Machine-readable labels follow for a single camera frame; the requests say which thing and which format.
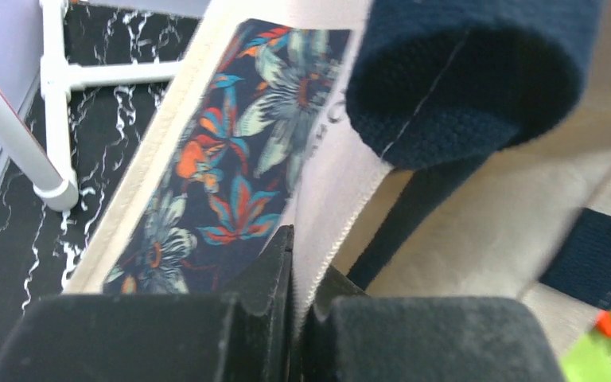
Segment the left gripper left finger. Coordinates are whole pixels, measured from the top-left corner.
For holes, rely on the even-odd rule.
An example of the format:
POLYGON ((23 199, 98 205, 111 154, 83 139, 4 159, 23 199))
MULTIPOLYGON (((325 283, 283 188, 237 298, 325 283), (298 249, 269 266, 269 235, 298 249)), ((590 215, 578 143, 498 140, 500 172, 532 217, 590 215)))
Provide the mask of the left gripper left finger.
POLYGON ((0 351, 0 381, 284 381, 294 230, 223 289, 62 294, 36 302, 0 351))

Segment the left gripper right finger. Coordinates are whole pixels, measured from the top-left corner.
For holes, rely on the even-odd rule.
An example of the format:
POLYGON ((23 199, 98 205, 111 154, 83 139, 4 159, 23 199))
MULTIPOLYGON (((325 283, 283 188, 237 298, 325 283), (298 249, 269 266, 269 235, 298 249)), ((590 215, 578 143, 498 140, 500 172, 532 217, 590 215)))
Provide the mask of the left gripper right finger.
POLYGON ((561 381, 538 320, 497 297, 373 298, 327 270, 305 324, 306 381, 561 381))

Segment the beige canvas tote bag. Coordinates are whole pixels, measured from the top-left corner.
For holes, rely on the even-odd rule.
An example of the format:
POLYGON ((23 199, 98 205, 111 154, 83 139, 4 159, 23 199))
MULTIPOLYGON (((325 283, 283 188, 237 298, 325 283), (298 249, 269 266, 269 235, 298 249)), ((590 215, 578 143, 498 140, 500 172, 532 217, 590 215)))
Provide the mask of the beige canvas tote bag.
POLYGON ((611 308, 611 1, 212 1, 65 291, 97 293, 165 184, 232 34, 251 21, 352 34, 340 127, 311 138, 282 220, 306 308, 392 170, 406 190, 351 267, 373 279, 413 232, 425 295, 514 296, 567 349, 611 308))

